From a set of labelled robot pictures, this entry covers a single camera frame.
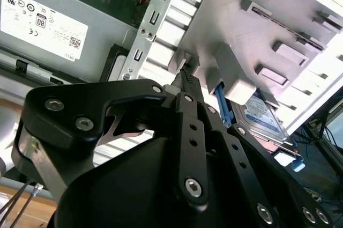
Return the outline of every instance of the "black cable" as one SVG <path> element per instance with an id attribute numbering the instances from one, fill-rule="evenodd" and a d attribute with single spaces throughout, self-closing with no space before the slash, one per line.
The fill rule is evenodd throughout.
<path id="1" fill-rule="evenodd" d="M 326 131 L 328 131 L 328 132 L 330 133 L 330 136 L 332 137 L 334 144 L 336 145 L 336 147 L 338 147 L 338 146 L 337 146 L 337 143 L 336 143 L 336 140 L 334 139 L 334 137 L 333 137 L 333 135 L 332 135 L 331 130 L 330 130 L 328 127 L 325 127 L 325 129 L 326 129 Z"/>
<path id="2" fill-rule="evenodd" d="M 30 184 L 31 181 L 27 181 L 20 190 L 17 191 L 17 193 L 12 197 L 14 198 L 14 200 L 12 200 L 12 204 L 10 205 L 9 209 L 7 210 L 7 212 L 4 214 L 3 218 L 0 221 L 0 227 L 4 224 L 7 216 L 9 216 L 9 214 L 11 213 L 12 209 L 14 208 L 14 206 L 16 205 L 16 203 L 18 202 L 18 200 L 20 199 L 20 196 L 22 195 L 22 193 L 24 192 L 25 188 L 27 185 Z"/>
<path id="3" fill-rule="evenodd" d="M 324 118 L 322 120 L 322 125 L 320 127 L 318 138 L 322 138 L 323 137 L 323 133 L 324 133 L 324 129 L 326 127 L 326 121 L 327 121 L 328 115 L 329 115 L 329 112 L 327 114 L 325 114 L 325 116 L 324 116 Z"/>
<path id="4" fill-rule="evenodd" d="M 340 221 L 340 219 L 342 218 L 343 215 L 341 215 L 335 222 L 334 224 L 338 223 L 338 221 Z"/>
<path id="5" fill-rule="evenodd" d="M 25 205 L 23 206 L 23 208 L 21 209 L 21 211 L 19 212 L 19 214 L 17 215 L 17 217 L 15 218 L 15 220 L 13 221 L 13 223 L 11 224 L 10 228 L 14 228 L 17 224 L 17 222 L 19 221 L 19 219 L 21 218 L 21 216 L 23 215 L 24 211 L 26 210 L 28 204 L 30 203 L 30 201 L 33 199 L 35 195 L 31 194 L 30 197 L 27 199 Z"/>
<path id="6" fill-rule="evenodd" d="M 26 188 L 27 185 L 30 184 L 31 181 L 27 181 L 18 191 L 11 197 L 11 199 L 0 209 L 0 215 L 2 214 L 3 211 L 6 210 L 6 208 L 16 199 L 17 196 L 21 196 L 23 193 L 24 189 Z"/>

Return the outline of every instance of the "gray metal panel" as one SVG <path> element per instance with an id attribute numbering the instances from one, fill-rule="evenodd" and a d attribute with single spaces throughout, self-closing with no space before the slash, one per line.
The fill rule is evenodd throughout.
<path id="1" fill-rule="evenodd" d="M 131 20 L 135 0 L 82 0 L 89 5 L 78 0 L 35 1 L 88 26 L 81 58 L 71 62 L 3 32 L 0 44 L 74 77 L 98 81 L 111 46 L 115 43 L 130 49 L 136 37 L 135 28 L 112 17 Z"/>
<path id="2" fill-rule="evenodd" d="M 328 32 L 320 24 L 313 22 L 313 18 L 321 11 L 338 17 L 330 9 L 322 6 L 316 0 L 251 0 L 272 12 L 272 17 L 294 31 L 305 32 L 321 43 L 327 44 L 335 35 Z M 317 55 L 306 47 L 296 43 L 296 36 L 280 27 L 276 23 L 266 20 L 254 12 L 241 9 L 242 0 L 203 0 L 189 29 L 185 33 L 180 49 L 186 50 L 200 58 L 200 68 L 197 77 L 202 86 L 206 85 L 204 77 L 213 68 L 211 59 L 218 46 L 222 43 L 231 45 L 238 61 L 247 76 L 266 92 L 279 95 L 301 71 Z M 273 45 L 281 41 L 304 54 L 309 60 L 302 67 L 278 55 L 272 50 Z M 273 70 L 290 82 L 282 87 L 273 84 L 255 72 L 257 66 L 262 65 Z"/>

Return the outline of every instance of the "power supply label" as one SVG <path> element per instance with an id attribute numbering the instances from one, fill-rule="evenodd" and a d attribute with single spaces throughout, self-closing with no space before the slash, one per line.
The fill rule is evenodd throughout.
<path id="1" fill-rule="evenodd" d="M 245 104 L 244 110 L 246 117 L 255 123 L 258 123 L 269 130 L 280 133 L 278 124 L 270 110 L 262 99 L 252 96 Z"/>
<path id="2" fill-rule="evenodd" d="M 0 31 L 74 62 L 88 26 L 33 0 L 1 0 Z"/>

